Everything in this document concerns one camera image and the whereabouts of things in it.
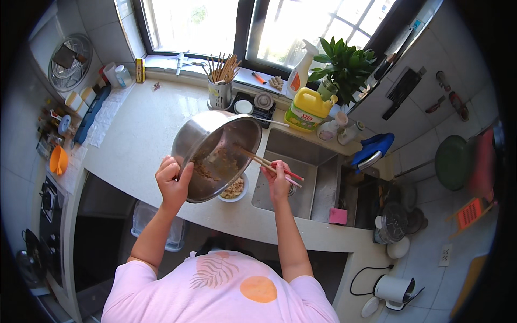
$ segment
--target blue rubber glove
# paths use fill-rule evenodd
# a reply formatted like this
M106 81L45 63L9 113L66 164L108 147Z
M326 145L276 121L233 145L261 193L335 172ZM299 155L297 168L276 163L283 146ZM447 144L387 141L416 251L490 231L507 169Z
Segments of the blue rubber glove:
M368 159L377 151L381 151L384 155L388 151L391 144L395 140L395 135L390 133L380 133L369 139L361 140L362 150L356 152L352 161L352 166L355 166L362 161Z

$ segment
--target white quartz countertop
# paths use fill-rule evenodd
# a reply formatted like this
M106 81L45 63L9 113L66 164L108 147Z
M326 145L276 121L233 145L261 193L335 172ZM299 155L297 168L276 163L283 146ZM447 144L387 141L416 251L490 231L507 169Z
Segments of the white quartz countertop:
M88 147L82 167L109 184L155 207L162 197L154 174L161 159L171 153L174 137L191 116L208 110L206 88L184 83L160 80L161 88L153 91L158 80L147 79L136 84L120 107L109 127L100 148ZM283 111L277 107L273 118L283 120ZM291 128L271 126L290 132L323 145L315 133L301 133ZM264 129L257 155L263 156L269 130ZM360 149L352 141L341 146L336 140L325 143L329 149L351 155ZM381 178L391 179L391 157L378 161ZM259 175L259 165L252 162L245 171L254 188ZM205 227L231 235L277 244L275 216L271 211L256 208L251 204L253 189L236 203L226 203L218 198L200 204L185 203L178 216ZM386 247L372 242L372 231L320 223L295 218L307 249L350 253L343 273L343 280L333 306L342 321L369 321L362 319L360 311L370 296L356 297L349 292L351 278L363 267L386 267L393 263ZM354 283L359 291L372 290L376 279L385 270L367 270Z

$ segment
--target small bottle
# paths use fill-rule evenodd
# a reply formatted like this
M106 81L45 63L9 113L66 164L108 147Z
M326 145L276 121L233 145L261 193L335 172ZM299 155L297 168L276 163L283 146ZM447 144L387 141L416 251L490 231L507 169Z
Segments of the small bottle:
M354 140L354 138L359 134L359 132L364 130L364 124L361 121L357 121L355 124L346 128L342 133L338 136L338 142L341 145L346 145L350 141Z
M317 131L318 138L323 141L329 141L338 134L340 127L345 127L348 123L348 117L344 112L337 112L334 120L322 124Z
M117 75L117 80L122 88L126 88L130 86L131 83L133 83L133 79L131 78L128 69L124 67L124 65L119 65L115 69L115 73Z

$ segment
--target dish soap bottle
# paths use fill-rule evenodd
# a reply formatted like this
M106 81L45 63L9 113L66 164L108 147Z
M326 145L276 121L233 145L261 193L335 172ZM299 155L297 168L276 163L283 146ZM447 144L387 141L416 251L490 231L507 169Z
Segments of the dish soap bottle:
M293 71L287 79L287 90L294 96L299 89L305 87L307 84L307 78L309 74L309 67L312 64L312 58L315 55L319 55L320 52L310 42L303 39L305 46L302 49L306 49L307 52L301 61L293 68Z
M338 97L335 95L330 100L323 101L318 92L303 87L285 112L284 121L296 130L312 132L327 117L337 101Z
M332 140L337 134L340 127L346 127L348 117L344 112L337 112L334 120L322 124L317 131L318 138L323 141Z

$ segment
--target person's right hand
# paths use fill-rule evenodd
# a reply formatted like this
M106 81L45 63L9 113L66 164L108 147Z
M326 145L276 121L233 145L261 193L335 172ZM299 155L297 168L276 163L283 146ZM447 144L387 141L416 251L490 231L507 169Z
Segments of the person's right hand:
M260 170L262 174L266 176L267 182L269 183L269 195L273 202L273 206L275 206L279 202L287 202L287 194L289 193L291 183L289 183L285 178L291 177L284 173L284 169L288 171L291 171L291 169L289 168L289 165L281 160L273 161L271 163L271 167L276 168L276 174L265 167L260 167Z
M187 164L181 177L177 180L180 166L176 160L167 155L163 158L160 168L155 174L156 182L160 192L162 193L163 202L160 208L163 208L167 214L178 213L180 207L187 200L189 193L189 183L194 171L194 163Z

